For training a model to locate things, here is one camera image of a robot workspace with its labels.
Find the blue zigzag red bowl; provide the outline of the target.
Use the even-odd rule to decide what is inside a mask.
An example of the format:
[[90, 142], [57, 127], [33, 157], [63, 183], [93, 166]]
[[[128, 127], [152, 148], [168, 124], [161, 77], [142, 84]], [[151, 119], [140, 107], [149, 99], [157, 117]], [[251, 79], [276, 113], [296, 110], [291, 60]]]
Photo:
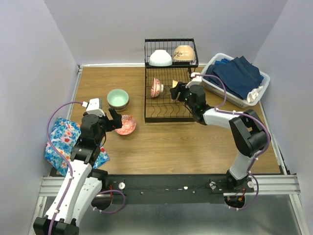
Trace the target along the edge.
[[131, 134], [136, 128], [136, 120], [131, 115], [122, 115], [122, 127], [115, 129], [115, 132], [119, 135], [126, 136]]

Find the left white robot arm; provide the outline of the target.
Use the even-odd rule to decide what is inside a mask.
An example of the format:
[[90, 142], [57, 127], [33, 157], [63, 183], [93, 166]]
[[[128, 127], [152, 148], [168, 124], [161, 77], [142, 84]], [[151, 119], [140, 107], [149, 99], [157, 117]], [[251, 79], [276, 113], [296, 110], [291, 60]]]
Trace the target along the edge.
[[122, 116], [113, 108], [109, 112], [112, 119], [108, 119], [101, 109], [84, 113], [81, 134], [71, 151], [68, 172], [44, 217], [35, 219], [35, 234], [79, 234], [79, 225], [92, 200], [108, 189], [107, 172], [94, 169], [93, 165], [100, 154], [100, 145], [106, 133], [122, 126]]

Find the yellow dotted teal bowl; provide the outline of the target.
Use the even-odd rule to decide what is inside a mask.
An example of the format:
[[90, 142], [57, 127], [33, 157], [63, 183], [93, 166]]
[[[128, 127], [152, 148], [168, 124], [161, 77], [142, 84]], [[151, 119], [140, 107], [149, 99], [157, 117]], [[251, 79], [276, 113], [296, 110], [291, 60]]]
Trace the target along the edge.
[[175, 88], [178, 84], [178, 81], [172, 80], [172, 88]]

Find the mint green bowl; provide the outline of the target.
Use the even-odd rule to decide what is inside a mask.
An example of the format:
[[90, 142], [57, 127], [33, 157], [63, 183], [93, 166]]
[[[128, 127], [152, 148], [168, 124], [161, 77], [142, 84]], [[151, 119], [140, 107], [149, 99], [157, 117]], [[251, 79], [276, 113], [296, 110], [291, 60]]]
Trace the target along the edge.
[[108, 93], [107, 101], [110, 106], [123, 107], [129, 103], [129, 95], [125, 90], [114, 89]]

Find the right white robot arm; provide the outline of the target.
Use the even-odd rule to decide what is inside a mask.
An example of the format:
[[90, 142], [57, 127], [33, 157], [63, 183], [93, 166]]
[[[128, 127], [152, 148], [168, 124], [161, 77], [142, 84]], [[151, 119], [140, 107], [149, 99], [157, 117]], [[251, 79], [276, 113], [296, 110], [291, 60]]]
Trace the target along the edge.
[[183, 102], [194, 120], [202, 125], [214, 125], [231, 130], [237, 156], [226, 172], [225, 187], [235, 192], [246, 181], [252, 165], [270, 144], [270, 134], [254, 110], [246, 112], [224, 111], [206, 104], [201, 85], [187, 86], [174, 81], [171, 98]]

